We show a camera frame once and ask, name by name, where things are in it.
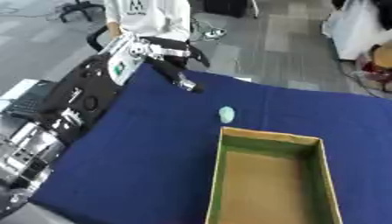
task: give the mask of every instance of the open box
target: open box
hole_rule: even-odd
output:
[[[223,128],[207,224],[341,224],[323,141]]]

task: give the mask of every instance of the white shirt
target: white shirt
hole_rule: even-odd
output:
[[[186,41],[191,7],[187,0],[104,0],[107,23],[140,36]]]

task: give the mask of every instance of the box rim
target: box rim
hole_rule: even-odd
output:
[[[228,135],[232,137],[249,137],[250,135],[253,138],[261,139],[261,140],[275,140],[275,141],[289,142],[293,144],[304,144],[304,145],[317,144],[318,152],[320,153],[320,165],[321,165],[321,171],[325,183],[325,191],[327,194],[326,196],[328,198],[328,204],[332,211],[332,219],[334,224],[343,224],[343,220],[341,218],[341,214],[339,210],[339,203],[333,187],[333,180],[331,178],[331,173],[326,160],[326,150],[324,146],[324,141],[321,138],[313,137],[313,136],[300,136],[300,135],[293,135],[293,134],[270,132],[270,131],[263,131],[263,130],[238,129],[238,128],[231,128],[231,127],[222,127],[220,129],[218,149],[216,151],[217,158],[215,159],[215,167],[213,169],[213,184],[210,192],[210,200],[208,203],[208,210],[206,213],[205,224],[209,223],[208,218],[211,217],[212,204],[213,204],[215,189],[216,189],[216,180],[218,178],[217,171],[219,168],[219,164],[221,162],[221,141],[223,135]]]

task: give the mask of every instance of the blue cloth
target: blue cloth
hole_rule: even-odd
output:
[[[189,72],[204,94],[141,68],[33,201],[80,224],[203,223],[223,106],[234,127],[321,137],[346,224],[392,223],[392,102]]]

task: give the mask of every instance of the small ball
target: small ball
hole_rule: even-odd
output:
[[[220,121],[222,123],[231,123],[235,119],[235,111],[228,106],[219,110]]]

